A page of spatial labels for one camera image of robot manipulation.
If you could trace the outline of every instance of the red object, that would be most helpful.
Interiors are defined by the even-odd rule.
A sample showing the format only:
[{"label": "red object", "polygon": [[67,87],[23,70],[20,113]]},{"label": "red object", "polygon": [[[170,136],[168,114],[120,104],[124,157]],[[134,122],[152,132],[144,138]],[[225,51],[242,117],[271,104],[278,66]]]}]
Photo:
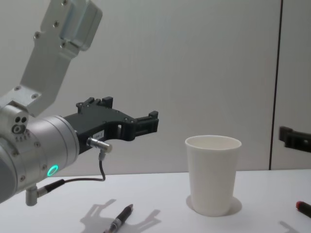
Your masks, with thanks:
[{"label": "red object", "polygon": [[299,206],[301,205],[302,201],[297,201],[296,208],[299,209]]}]

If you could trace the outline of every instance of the screw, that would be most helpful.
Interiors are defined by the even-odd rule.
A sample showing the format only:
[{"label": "screw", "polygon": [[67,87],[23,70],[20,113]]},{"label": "screw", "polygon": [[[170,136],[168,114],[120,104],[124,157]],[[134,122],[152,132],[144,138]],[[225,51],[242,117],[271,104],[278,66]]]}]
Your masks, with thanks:
[{"label": "screw", "polygon": [[32,99],[37,99],[38,96],[39,96],[38,94],[33,94],[33,95],[31,96],[31,98],[32,98]]},{"label": "screw", "polygon": [[59,21],[56,20],[53,24],[53,27],[57,28],[58,26],[59,26]]},{"label": "screw", "polygon": [[37,148],[39,148],[39,147],[41,146],[41,144],[40,144],[39,142],[35,142],[35,143],[34,143],[34,146],[37,147]]},{"label": "screw", "polygon": [[13,127],[13,132],[14,133],[19,133],[20,132],[20,127],[18,125]]},{"label": "screw", "polygon": [[34,35],[34,39],[38,39],[40,37],[40,32],[36,32]]}]

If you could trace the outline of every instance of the metal connector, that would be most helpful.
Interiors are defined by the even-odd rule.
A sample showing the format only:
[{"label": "metal connector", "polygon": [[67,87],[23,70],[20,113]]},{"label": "metal connector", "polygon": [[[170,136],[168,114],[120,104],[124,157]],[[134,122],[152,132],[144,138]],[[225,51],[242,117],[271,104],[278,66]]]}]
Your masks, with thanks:
[{"label": "metal connector", "polygon": [[47,193],[48,193],[48,191],[46,190],[46,188],[42,187],[42,188],[38,189],[37,197],[40,198],[40,197],[46,195]]},{"label": "metal connector", "polygon": [[34,206],[37,204],[37,186],[31,186],[26,189],[26,204],[28,206]]},{"label": "metal connector", "polygon": [[95,138],[89,137],[86,144],[90,147],[98,148],[103,150],[105,153],[110,153],[112,151],[112,145],[97,140]]},{"label": "metal connector", "polygon": [[101,150],[99,152],[98,160],[103,161],[106,157],[106,152],[104,150]]}]

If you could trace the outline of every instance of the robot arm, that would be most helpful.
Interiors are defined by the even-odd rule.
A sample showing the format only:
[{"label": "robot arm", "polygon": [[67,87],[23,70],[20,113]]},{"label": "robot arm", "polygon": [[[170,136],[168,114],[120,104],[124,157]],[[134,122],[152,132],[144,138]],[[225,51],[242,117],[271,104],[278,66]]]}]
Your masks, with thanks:
[{"label": "robot arm", "polygon": [[109,152],[108,139],[132,141],[157,131],[157,112],[132,118],[112,109],[111,97],[78,103],[78,113],[28,124],[50,106],[72,58],[87,50],[102,12],[89,0],[51,0],[19,86],[0,98],[0,203],[27,190],[26,203],[46,194],[36,183],[74,163],[92,147]]},{"label": "robot arm", "polygon": [[88,0],[51,0],[20,85],[0,99],[0,106],[16,105],[35,117],[48,108],[71,60],[90,47],[102,15]]}]

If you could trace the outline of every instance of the white table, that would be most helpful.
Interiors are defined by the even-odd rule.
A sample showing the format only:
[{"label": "white table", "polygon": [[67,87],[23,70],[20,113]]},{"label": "white table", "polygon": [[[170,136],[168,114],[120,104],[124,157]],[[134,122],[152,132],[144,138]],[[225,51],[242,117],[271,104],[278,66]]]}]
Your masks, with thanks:
[{"label": "white table", "polygon": [[[46,179],[38,187],[58,179]],[[131,203],[134,212],[119,233],[311,232],[311,218],[295,209],[298,200],[311,203],[311,170],[238,172],[234,196],[242,209],[224,217],[195,213],[186,204],[189,194],[187,173],[68,183],[41,197],[35,207],[25,205],[23,192],[0,204],[0,232],[102,233]]]}]

